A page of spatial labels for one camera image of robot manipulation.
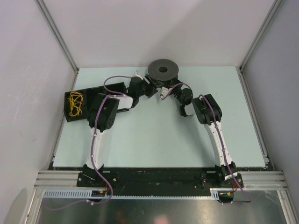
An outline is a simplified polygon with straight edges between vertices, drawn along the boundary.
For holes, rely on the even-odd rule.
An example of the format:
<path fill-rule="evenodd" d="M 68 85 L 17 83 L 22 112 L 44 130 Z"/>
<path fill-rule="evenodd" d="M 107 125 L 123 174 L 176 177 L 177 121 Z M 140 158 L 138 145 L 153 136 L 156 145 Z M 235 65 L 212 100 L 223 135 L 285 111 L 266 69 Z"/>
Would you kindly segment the dark grey perforated spool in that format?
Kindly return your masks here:
<path fill-rule="evenodd" d="M 169 59 L 158 59 L 153 61 L 147 69 L 150 78 L 169 84 L 173 79 L 178 78 L 179 67 Z"/>

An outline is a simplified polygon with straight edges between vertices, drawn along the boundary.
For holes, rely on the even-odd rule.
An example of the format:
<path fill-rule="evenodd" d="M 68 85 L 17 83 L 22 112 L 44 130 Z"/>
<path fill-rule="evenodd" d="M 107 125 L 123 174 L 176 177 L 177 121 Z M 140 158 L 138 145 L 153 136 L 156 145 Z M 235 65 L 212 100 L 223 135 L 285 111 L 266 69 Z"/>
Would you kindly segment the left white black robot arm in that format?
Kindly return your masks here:
<path fill-rule="evenodd" d="M 103 182 L 103 174 L 100 173 L 104 166 L 101 156 L 102 141 L 107 130 L 113 126 L 116 114 L 129 111 L 138 104 L 139 97 L 145 95 L 150 98 L 163 86 L 162 81 L 154 80 L 149 75 L 134 75 L 128 79 L 129 87 L 126 87 L 124 82 L 108 85 L 104 82 L 101 87 L 103 92 L 95 96 L 88 110 L 87 120 L 91 128 L 92 142 L 82 173 L 95 187 Z"/>

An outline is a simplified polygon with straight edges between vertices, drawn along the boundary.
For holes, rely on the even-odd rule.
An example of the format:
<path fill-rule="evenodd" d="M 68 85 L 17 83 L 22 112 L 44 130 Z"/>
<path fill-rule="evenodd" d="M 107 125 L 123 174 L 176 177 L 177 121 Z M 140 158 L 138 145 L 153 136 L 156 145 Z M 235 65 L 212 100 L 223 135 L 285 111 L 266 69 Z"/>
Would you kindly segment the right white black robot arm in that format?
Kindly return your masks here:
<path fill-rule="evenodd" d="M 181 116 L 197 116 L 199 123 L 205 127 L 209 135 L 214 151 L 215 167 L 218 171 L 215 181 L 220 187 L 227 187 L 237 177 L 238 171 L 222 133 L 222 110 L 211 94 L 200 94 L 195 98 L 190 87 L 182 89 L 182 85 L 184 83 L 175 84 L 168 89 L 163 87 L 160 98 L 164 100 L 172 94 L 180 103 Z"/>

